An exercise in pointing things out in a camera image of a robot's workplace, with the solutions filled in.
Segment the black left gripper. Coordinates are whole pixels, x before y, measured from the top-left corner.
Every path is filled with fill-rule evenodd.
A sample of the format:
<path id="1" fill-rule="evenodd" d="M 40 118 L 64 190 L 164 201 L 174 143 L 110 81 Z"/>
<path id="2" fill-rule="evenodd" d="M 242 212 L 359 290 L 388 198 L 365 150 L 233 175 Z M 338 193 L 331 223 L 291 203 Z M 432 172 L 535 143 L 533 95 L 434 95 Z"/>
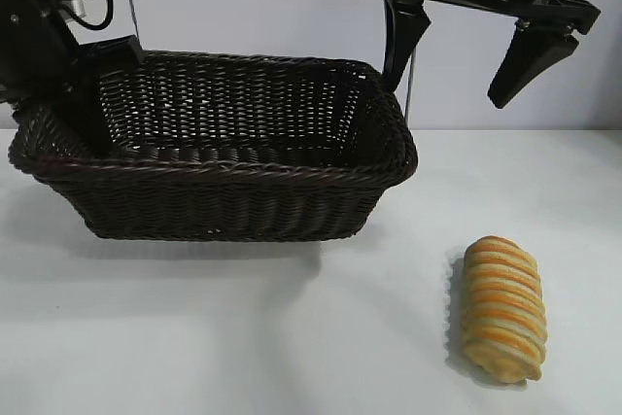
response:
<path id="1" fill-rule="evenodd" d="M 81 44 L 67 22 L 102 31 L 113 16 L 114 0 L 1 0 L 1 102 L 15 113 L 22 97 L 74 91 L 74 126 L 96 157 L 112 140 L 94 76 L 139 67 L 143 49 L 134 35 Z"/>

